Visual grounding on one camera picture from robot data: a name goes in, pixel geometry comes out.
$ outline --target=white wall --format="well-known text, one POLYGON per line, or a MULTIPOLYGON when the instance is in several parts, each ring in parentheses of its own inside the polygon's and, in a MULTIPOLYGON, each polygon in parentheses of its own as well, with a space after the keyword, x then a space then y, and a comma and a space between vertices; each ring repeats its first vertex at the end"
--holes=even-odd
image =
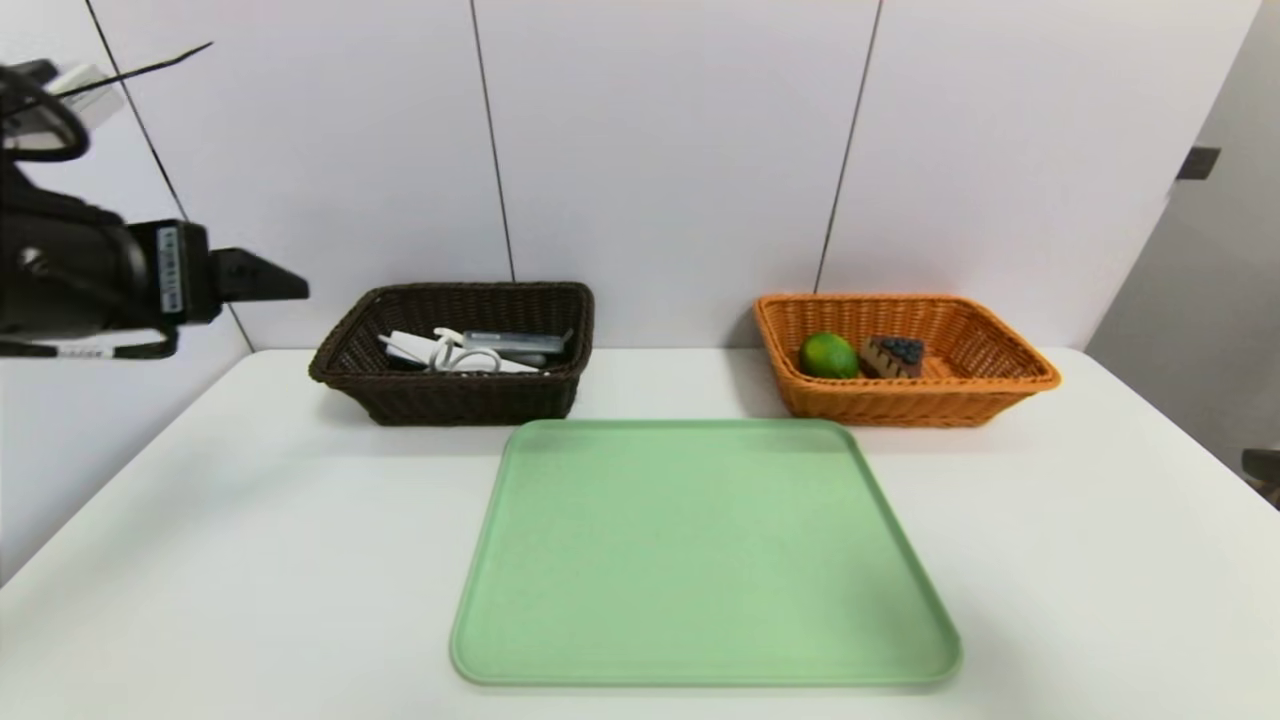
POLYGON ((600 346, 758 343, 809 292, 876 0, 477 0, 516 278, 600 346))
POLYGON ((508 281, 466 0, 95 0, 193 219, 311 283, 239 309, 255 347, 315 347, 367 290, 508 281))
POLYGON ((823 292, 952 292, 1083 347, 1258 0, 884 3, 823 292))
MULTIPOLYGON (((79 0, 10 0, 0 61, 87 60, 109 69, 79 0)), ((178 217, 132 113, 93 133, 90 154, 24 164, 47 190, 84 197, 131 222, 178 217)), ((182 336, 156 363, 6 361, 0 406, 0 583, 248 347, 224 314, 182 336)))
MULTIPOLYGON (((1258 0, 882 5, 822 291, 975 297, 1083 346, 1258 0)), ((193 217, 312 282, 246 306, 315 346, 365 290, 579 278, 598 340, 754 340, 813 287, 874 0, 96 0, 193 217), (506 222, 490 147, 484 51, 506 222)))
POLYGON ((1265 3, 1089 354, 1222 462, 1280 447, 1280 4, 1265 3))

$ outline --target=black cable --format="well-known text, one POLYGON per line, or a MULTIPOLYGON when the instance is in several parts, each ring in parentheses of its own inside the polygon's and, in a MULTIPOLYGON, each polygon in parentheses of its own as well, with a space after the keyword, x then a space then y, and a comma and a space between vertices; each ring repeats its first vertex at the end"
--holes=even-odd
POLYGON ((54 97, 70 97, 72 95, 79 95, 81 92, 88 92, 90 90, 97 90, 100 87, 105 87, 108 85, 114 85, 114 83, 120 82, 120 81, 125 81, 125 79, 134 78, 134 77, 138 77, 138 76, 145 76, 145 74, 147 74, 150 72, 163 70, 165 68, 172 68, 173 65, 177 65, 178 63, 186 60, 187 58, 191 58, 192 55, 195 55, 196 53, 200 53, 201 50, 209 47, 210 45, 212 45, 212 41, 209 41, 209 42, 201 45, 200 47, 192 47, 191 50, 187 50, 182 55, 178 55, 177 58, 173 58, 170 60, 165 60, 163 63, 155 63, 155 64, 151 64, 151 65, 146 65, 145 68, 138 68, 136 70, 129 70, 127 73, 122 73, 122 74, 118 74, 118 76, 114 76, 114 77, 109 77, 109 78, 102 78, 102 79, 99 79, 99 81, 93 81, 93 82, 91 82, 88 85, 82 85, 79 87, 73 87, 72 90, 68 90, 67 92, 59 92, 54 97))
MULTIPOLYGON (((113 357, 119 357, 122 360, 159 360, 163 357, 170 357, 173 354, 178 352, 178 328, 166 323, 159 313, 148 310, 147 307, 133 302, 114 290, 99 284, 95 281, 63 270, 61 268, 49 263, 49 260, 38 251, 24 252, 28 252, 29 255, 20 261, 19 266, 31 275, 45 281, 54 281, 82 297, 119 311, 127 320, 129 320, 129 323, 141 328, 156 331, 164 336, 164 340, 160 342, 115 347, 113 350, 113 357)), ((4 346, 0 346, 0 351, 5 350, 4 346)), ((27 347, 49 346, 31 345, 27 347)), ((58 355, 58 348, 51 350, 54 351, 52 355, 58 355)))
MULTIPOLYGON (((150 65, 145 65, 145 67, 138 68, 136 70, 129 70, 127 73, 120 73, 120 74, 116 74, 116 76, 111 76, 109 78, 96 79, 96 81, 93 81, 91 83, 82 85, 79 87, 73 87, 73 88, 70 88, 68 91, 64 91, 64 92, 59 92, 58 95, 54 95, 54 97, 58 97, 58 99, 70 97, 73 95, 79 95, 81 92, 88 92, 91 90, 97 90, 100 87, 106 87, 108 85, 115 85, 118 82, 123 82, 123 81, 127 81, 129 78, 134 78, 134 77, 138 77, 138 76, 145 76, 145 74, 155 72, 155 70, 163 70, 165 68, 172 68, 173 65, 177 65, 178 63, 186 60, 187 58, 191 58, 196 53, 200 53, 201 50, 205 50, 206 47, 209 47, 212 44, 214 44, 212 41, 209 41, 209 42, 206 42, 206 44, 204 44, 204 45, 201 45, 198 47, 192 47, 191 50, 187 50, 186 53, 183 53, 182 55, 178 55, 177 58, 170 58, 169 60, 164 60, 161 63, 152 63, 150 65)), ((13 110, 9 110, 4 115, 0 115, 0 120, 12 118, 12 117, 14 117, 14 115, 17 115, 19 113, 26 113, 27 110, 35 108, 36 105, 37 105, 36 102, 27 102, 26 105, 20 105, 18 108, 14 108, 13 110)))
POLYGON ((15 73, 5 65, 0 65, 0 95, 5 92, 14 92, 28 99, 28 105, 23 106, 23 110, 29 108, 44 108, 47 110, 60 123, 60 127, 55 123, 52 131, 63 143, 61 147, 40 150, 10 147, 5 150, 10 160, 65 163, 88 152, 88 131, 84 129, 84 124, 79 122, 76 113, 67 108, 67 105, 63 105, 60 100, 45 92, 44 88, 26 76, 15 73))

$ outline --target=white table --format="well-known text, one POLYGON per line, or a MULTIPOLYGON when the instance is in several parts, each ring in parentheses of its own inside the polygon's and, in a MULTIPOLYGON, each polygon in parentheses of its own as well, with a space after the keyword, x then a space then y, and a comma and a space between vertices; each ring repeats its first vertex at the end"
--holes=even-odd
MULTIPOLYGON (((932 691, 495 689, 447 639, 509 428, 379 428, 246 359, 0 591, 0 717, 1280 717, 1280 514, 1088 357, 855 429, 964 639, 932 691)), ((756 351, 596 351, 576 418, 778 416, 756 351)))

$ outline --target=orange wicker basket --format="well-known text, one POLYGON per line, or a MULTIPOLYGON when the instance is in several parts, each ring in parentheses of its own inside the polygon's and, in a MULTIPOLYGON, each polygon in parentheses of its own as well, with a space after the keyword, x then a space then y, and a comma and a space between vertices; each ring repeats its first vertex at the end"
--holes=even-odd
POLYGON ((1052 389, 1061 375, 991 310, 945 295, 769 295, 755 302, 778 392, 792 415, 846 425, 982 425, 1016 402, 1052 389), (924 341, 918 379, 829 380, 797 368, 800 345, 818 332, 855 347, 867 336, 924 341))

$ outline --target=label sticker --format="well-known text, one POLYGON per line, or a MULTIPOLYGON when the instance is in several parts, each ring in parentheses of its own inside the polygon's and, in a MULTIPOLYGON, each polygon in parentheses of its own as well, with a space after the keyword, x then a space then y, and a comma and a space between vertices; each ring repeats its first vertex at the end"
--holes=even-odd
POLYGON ((182 313, 182 249, 178 228, 169 225, 156 233, 156 265, 160 281, 160 311, 182 313))

